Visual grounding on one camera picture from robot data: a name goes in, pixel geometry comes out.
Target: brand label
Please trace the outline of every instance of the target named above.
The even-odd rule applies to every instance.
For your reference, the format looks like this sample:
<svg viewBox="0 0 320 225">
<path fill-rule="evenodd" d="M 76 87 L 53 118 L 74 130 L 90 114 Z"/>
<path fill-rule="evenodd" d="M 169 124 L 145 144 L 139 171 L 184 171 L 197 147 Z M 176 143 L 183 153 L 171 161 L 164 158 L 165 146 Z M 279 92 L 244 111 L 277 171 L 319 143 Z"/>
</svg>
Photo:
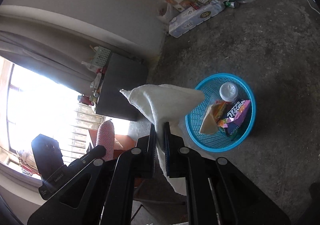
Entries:
<svg viewBox="0 0 320 225">
<path fill-rule="evenodd" d="M 210 14 L 211 14 L 210 11 L 204 12 L 204 13 L 202 13 L 202 14 L 200 15 L 200 18 L 204 19 L 204 18 L 208 17 Z"/>
<path fill-rule="evenodd" d="M 63 177 L 63 173 L 61 175 L 59 175 L 54 181 L 55 182 L 59 181 L 61 177 Z"/>
<path fill-rule="evenodd" d="M 237 114 L 237 112 L 239 111 L 239 109 L 241 108 L 241 106 L 244 104 L 245 100 L 237 102 L 232 109 L 227 113 L 227 116 L 229 118 L 234 118 Z"/>
</svg>

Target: purple snack package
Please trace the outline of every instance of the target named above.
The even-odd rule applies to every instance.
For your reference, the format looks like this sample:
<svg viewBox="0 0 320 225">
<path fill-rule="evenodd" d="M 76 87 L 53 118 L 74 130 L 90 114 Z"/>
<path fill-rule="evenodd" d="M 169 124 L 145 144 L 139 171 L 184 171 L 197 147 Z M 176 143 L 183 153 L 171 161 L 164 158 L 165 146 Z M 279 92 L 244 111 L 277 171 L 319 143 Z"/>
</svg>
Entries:
<svg viewBox="0 0 320 225">
<path fill-rule="evenodd" d="M 230 123 L 232 123 L 231 126 L 233 127 L 235 125 L 240 127 L 242 122 L 244 121 L 245 116 L 247 115 L 250 104 L 250 100 L 241 100 L 236 102 L 231 110 L 228 111 L 225 118 L 218 121 L 218 127 L 228 128 L 228 126 L 230 126 Z"/>
</svg>

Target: can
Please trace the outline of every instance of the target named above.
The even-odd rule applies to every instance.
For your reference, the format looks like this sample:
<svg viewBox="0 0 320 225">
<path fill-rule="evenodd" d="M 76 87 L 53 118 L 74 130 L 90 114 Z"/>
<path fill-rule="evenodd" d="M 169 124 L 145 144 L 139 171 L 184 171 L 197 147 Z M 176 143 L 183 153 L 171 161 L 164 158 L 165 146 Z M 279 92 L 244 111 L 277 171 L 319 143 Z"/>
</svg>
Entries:
<svg viewBox="0 0 320 225">
<path fill-rule="evenodd" d="M 237 2 L 223 2 L 223 4 L 227 7 L 230 7 L 230 8 L 238 8 L 239 7 L 239 3 Z"/>
</svg>

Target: red object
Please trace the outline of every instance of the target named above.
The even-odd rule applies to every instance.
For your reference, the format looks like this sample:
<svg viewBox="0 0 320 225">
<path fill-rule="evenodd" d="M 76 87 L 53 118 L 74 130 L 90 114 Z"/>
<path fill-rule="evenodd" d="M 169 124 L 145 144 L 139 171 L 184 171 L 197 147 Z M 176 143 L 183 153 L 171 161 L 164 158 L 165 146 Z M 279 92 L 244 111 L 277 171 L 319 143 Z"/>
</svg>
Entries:
<svg viewBox="0 0 320 225">
<path fill-rule="evenodd" d="M 88 96 L 85 95 L 79 95 L 78 96 L 78 102 L 83 103 L 85 105 L 88 106 L 93 106 L 94 103 L 92 101 L 90 101 L 90 98 Z"/>
</svg>

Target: snack bag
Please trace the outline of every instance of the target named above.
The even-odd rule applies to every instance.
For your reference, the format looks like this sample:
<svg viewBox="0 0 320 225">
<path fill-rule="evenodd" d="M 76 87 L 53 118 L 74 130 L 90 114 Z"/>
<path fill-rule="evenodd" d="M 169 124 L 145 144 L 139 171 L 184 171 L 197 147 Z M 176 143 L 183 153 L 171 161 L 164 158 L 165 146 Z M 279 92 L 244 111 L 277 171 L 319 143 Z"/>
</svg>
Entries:
<svg viewBox="0 0 320 225">
<path fill-rule="evenodd" d="M 210 104 L 208 106 L 207 112 L 200 127 L 200 134 L 211 135 L 219 131 L 217 121 L 222 116 L 225 107 L 226 103 L 221 100 L 218 100 L 214 104 Z"/>
<path fill-rule="evenodd" d="M 218 121 L 217 125 L 219 130 L 225 133 L 226 136 L 234 139 L 238 134 L 239 127 L 247 115 L 250 104 L 250 100 L 241 100 L 236 102 L 231 110 Z"/>
</svg>

